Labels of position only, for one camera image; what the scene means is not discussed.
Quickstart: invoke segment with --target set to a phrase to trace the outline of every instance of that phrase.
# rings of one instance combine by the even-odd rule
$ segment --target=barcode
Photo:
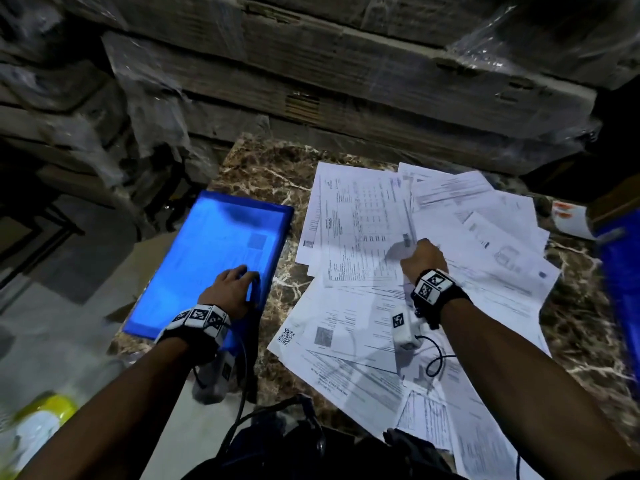
[[[318,327],[316,329],[316,339],[314,343],[323,347],[331,347],[331,341],[333,338],[333,330],[328,328]]]
[[[294,336],[295,336],[295,333],[293,333],[292,330],[285,328],[283,332],[280,334],[280,336],[278,337],[278,341],[282,345],[287,346],[289,345],[289,342],[293,339]]]

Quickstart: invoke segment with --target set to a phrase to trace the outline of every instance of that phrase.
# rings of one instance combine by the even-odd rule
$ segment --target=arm
[[[447,271],[427,240],[402,262],[412,282],[425,269]],[[441,324],[478,395],[523,458],[546,478],[605,480],[640,469],[640,457],[590,395],[528,340],[466,299],[442,309]]]
[[[198,303],[217,305],[242,318],[245,297],[257,273],[246,266],[221,273]],[[180,338],[162,340],[142,359],[85,404],[20,473],[21,480],[137,479],[180,396],[195,351]]]

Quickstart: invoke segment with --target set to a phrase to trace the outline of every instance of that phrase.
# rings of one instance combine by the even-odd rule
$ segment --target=floor
[[[130,303],[137,288],[135,268],[127,260],[135,229],[112,209],[70,196],[56,204],[86,236],[69,238],[0,291],[0,405],[9,411],[48,391],[83,404],[124,368],[106,355],[120,324],[105,317]],[[56,230],[46,224],[38,242]],[[37,245],[3,263],[0,277]],[[215,456],[237,404],[236,397],[228,397],[203,406],[185,384],[143,478],[178,480]]]

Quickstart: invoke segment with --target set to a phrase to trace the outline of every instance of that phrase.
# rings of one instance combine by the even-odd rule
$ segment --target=stack of papers
[[[538,322],[559,276],[544,259],[548,236],[532,199],[478,171],[319,163],[296,255],[313,281],[268,350],[372,435],[400,428],[451,451],[460,475],[512,479],[517,453],[460,364],[446,359],[429,377],[436,347],[396,351],[391,311],[413,306],[400,259],[427,238],[478,308],[549,354]],[[441,330],[428,336],[454,353]],[[520,473],[539,478],[524,462]]]

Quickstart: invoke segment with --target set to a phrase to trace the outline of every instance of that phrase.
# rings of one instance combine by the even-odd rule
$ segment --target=table
[[[258,404],[273,404],[302,391],[313,397],[323,424],[341,431],[361,433],[350,418],[295,377],[266,350],[311,281],[307,266],[296,264],[294,259],[318,161],[396,169],[391,163],[247,137],[236,142],[220,169],[219,178],[209,189],[296,209],[260,323],[255,364],[259,378]],[[447,170],[446,165],[438,169]],[[449,170],[458,172],[460,167],[452,166]],[[526,192],[516,178],[496,175],[488,175],[488,178],[498,189]],[[556,362],[594,396],[620,433],[640,451],[640,408],[630,392],[635,384],[625,362],[626,351],[620,330],[612,318],[609,299],[604,292],[600,261],[595,257],[593,243],[556,233],[549,217],[550,199],[532,196],[540,226],[551,231],[547,258],[562,270],[540,316],[549,349]],[[113,344],[114,350],[121,353],[144,351],[149,346],[148,342],[123,333],[116,336]]]

